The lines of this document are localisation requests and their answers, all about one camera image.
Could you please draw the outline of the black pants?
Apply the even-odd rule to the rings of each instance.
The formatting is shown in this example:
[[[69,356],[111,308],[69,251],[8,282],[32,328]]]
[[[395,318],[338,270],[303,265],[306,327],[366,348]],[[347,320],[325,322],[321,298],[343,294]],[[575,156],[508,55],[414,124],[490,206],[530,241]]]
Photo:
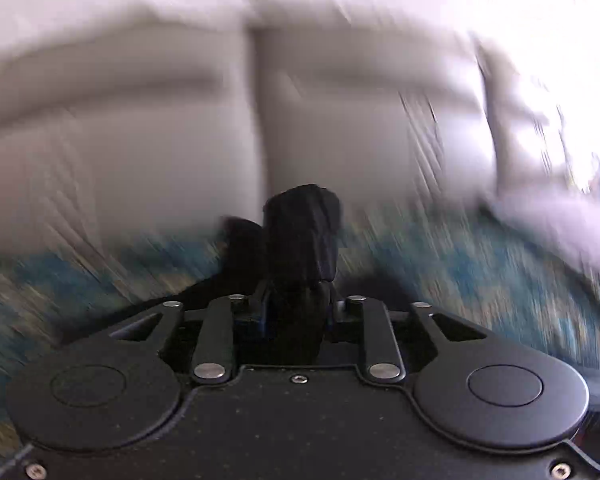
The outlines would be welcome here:
[[[250,296],[260,304],[261,317],[258,324],[236,325],[239,362],[314,364],[340,297],[369,296],[391,310],[404,310],[415,299],[385,271],[334,286],[341,223],[335,193],[315,184],[291,188],[266,202],[261,224],[226,218],[219,272],[176,298],[198,309],[222,296]]]

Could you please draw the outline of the teal paisley patterned throw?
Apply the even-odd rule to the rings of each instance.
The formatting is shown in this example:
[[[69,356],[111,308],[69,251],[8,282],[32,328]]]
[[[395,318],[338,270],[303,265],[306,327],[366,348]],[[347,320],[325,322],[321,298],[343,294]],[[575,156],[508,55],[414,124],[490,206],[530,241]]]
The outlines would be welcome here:
[[[4,409],[15,372],[66,341],[211,278],[228,253],[219,228],[133,240],[105,255],[43,250],[0,257],[0,459],[19,444]],[[396,207],[351,216],[340,235],[340,290],[381,278],[494,333],[600,370],[600,272],[575,271],[485,212]]]

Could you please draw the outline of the beige leather sofa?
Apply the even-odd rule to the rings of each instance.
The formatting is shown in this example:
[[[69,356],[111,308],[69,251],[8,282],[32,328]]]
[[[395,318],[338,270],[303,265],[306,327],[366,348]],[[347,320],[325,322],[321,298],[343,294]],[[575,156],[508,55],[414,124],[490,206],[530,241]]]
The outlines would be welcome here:
[[[0,0],[0,255],[600,162],[600,0]]]

